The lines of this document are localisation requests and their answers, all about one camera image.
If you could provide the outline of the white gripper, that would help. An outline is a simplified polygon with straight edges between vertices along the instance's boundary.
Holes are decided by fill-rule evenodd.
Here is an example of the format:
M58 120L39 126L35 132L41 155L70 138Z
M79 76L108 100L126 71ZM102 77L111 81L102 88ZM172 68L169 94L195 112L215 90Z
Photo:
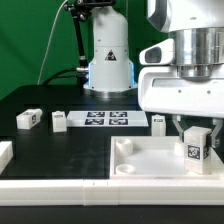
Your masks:
M184 79L174 66L145 67L138 79L138 103L143 111L174 114L172 121L183 140L181 115L211 117L211 147L220 145L224 125L224 65L216 66L206 79Z

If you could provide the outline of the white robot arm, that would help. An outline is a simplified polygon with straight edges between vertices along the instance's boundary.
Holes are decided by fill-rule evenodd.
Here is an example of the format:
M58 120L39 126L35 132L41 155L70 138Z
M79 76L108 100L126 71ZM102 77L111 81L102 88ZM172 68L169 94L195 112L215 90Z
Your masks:
M84 88L107 97L134 90L140 108L224 121L224 0L84 0L93 13L93 58Z

